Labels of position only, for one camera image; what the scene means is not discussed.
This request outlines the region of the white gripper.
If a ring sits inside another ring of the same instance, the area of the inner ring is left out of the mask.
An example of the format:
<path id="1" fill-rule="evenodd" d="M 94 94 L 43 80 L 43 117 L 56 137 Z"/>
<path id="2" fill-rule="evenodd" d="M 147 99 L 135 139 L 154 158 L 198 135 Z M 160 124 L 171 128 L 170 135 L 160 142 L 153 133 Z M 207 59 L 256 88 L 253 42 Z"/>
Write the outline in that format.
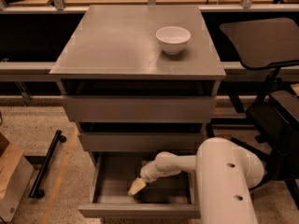
<path id="1" fill-rule="evenodd" d="M 140 170 L 140 176 L 128 190 L 130 196 L 136 195 L 140 190 L 146 187 L 147 183 L 152 183 L 162 176 L 162 172 L 158 169 L 155 161 L 143 161 Z"/>

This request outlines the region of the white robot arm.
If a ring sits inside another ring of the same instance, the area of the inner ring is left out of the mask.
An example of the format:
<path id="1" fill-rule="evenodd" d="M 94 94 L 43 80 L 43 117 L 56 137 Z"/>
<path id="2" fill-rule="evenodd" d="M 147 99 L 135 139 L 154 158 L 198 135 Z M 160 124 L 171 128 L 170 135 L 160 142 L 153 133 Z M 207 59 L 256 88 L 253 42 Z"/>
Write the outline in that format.
<path id="1" fill-rule="evenodd" d="M 203 224 L 258 224 L 249 194 L 261 183 L 264 168 L 249 150 L 220 137 L 205 140 L 194 155 L 161 152 L 140 170 L 128 194 L 180 172 L 195 174 Z"/>

